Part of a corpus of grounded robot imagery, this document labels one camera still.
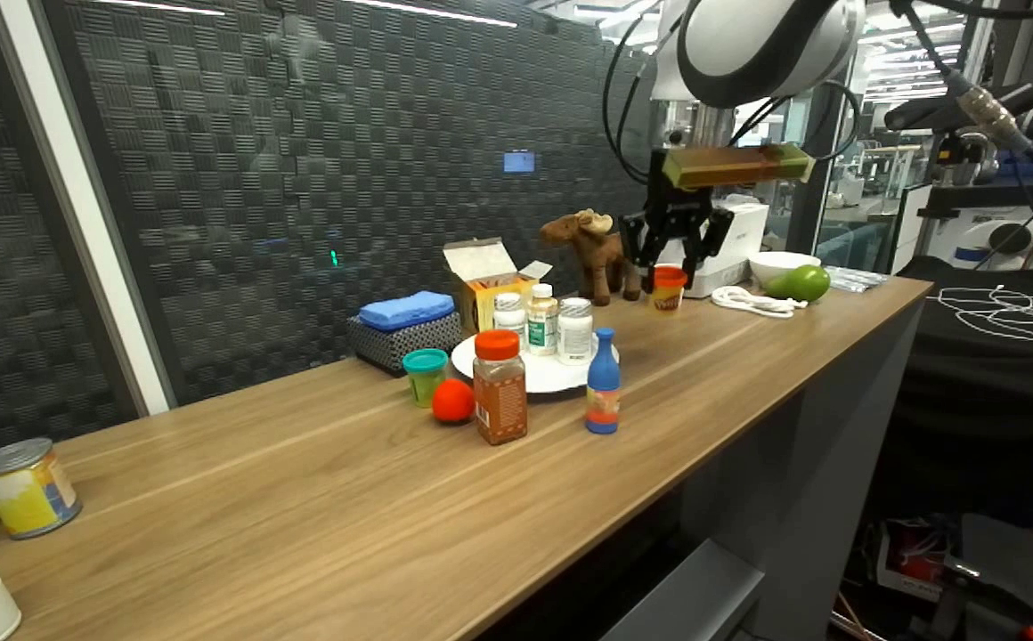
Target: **metal frame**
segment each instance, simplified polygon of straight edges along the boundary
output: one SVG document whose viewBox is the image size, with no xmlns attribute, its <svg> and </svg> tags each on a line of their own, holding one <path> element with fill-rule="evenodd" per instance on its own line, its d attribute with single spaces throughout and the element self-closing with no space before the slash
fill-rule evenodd
<svg viewBox="0 0 1033 641">
<path fill-rule="evenodd" d="M 0 0 L 0 48 L 43 167 L 54 182 L 101 321 L 120 359 L 130 396 L 141 412 L 169 412 L 176 399 L 163 362 L 141 288 L 130 274 L 112 200 L 101 185 L 94 154 L 87 154 L 87 133 L 75 117 L 66 71 L 54 64 L 59 52 L 35 0 Z"/>
</svg>

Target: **label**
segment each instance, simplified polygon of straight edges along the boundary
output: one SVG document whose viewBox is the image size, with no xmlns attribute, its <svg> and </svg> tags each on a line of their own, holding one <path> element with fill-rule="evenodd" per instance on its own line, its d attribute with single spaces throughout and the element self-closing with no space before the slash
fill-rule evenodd
<svg viewBox="0 0 1033 641">
<path fill-rule="evenodd" d="M 0 477 L 0 522 L 10 539 L 54 530 L 79 516 L 75 486 L 54 457 Z"/>
<path fill-rule="evenodd" d="M 532 352 L 548 352 L 548 321 L 528 321 L 523 323 L 523 344 Z"/>
<path fill-rule="evenodd" d="M 620 389 L 617 393 L 587 389 L 585 425 L 597 434 L 617 434 L 617 426 L 620 426 Z"/>
<path fill-rule="evenodd" d="M 528 434 L 523 372 L 473 378 L 473 416 L 485 440 L 516 440 Z"/>
<path fill-rule="evenodd" d="M 560 356 L 587 359 L 597 347 L 591 321 L 560 315 Z"/>
</svg>

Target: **ceiling light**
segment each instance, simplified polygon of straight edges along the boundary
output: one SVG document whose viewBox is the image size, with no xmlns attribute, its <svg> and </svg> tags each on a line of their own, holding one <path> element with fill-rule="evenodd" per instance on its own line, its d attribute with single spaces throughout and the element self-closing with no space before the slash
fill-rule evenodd
<svg viewBox="0 0 1033 641">
<path fill-rule="evenodd" d="M 516 20 L 499 20 L 499 16 L 485 16 L 485 14 L 459 14 L 459 9 L 432 9 L 432 8 L 416 8 L 416 3 L 389 3 L 389 0 L 351 0 L 351 3 L 385 8 L 385 9 L 403 9 L 403 14 L 424 14 L 424 16 L 442 16 L 442 20 L 516 27 Z"/>
<path fill-rule="evenodd" d="M 225 16 L 225 9 L 190 8 L 190 3 L 151 3 L 151 0 L 94 0 L 94 3 L 112 3 L 112 8 L 142 8 L 142 9 L 169 9 L 169 14 Z"/>
</svg>

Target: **sauce bottle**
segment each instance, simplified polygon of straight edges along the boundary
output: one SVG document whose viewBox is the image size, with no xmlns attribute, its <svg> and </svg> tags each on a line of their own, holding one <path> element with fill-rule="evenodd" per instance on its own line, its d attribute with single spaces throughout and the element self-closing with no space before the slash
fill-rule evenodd
<svg viewBox="0 0 1033 641">
<path fill-rule="evenodd" d="M 585 406 L 585 426 L 591 434 L 617 434 L 620 426 L 620 389 L 625 389 L 625 372 L 620 372 L 620 359 L 617 359 L 617 331 L 613 327 L 599 327 L 597 331 L 599 347 L 587 362 L 587 406 Z"/>
<path fill-rule="evenodd" d="M 473 339 L 473 421 L 485 440 L 502 444 L 528 434 L 523 359 L 516 331 Z"/>
</svg>

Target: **wooden countertop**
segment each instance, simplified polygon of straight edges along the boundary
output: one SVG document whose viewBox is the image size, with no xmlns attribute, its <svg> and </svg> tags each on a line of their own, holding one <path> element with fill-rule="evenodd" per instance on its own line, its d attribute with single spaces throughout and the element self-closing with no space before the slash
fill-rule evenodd
<svg viewBox="0 0 1033 641">
<path fill-rule="evenodd" d="M 830 291 L 794 321 L 683 302 L 599 310 L 625 426 L 537 399 L 532 434 L 439 426 L 405 382 L 342 359 L 59 444 L 81 516 L 0 542 L 16 637 L 465 637 L 674 486 L 830 359 L 927 294 Z"/>
</svg>

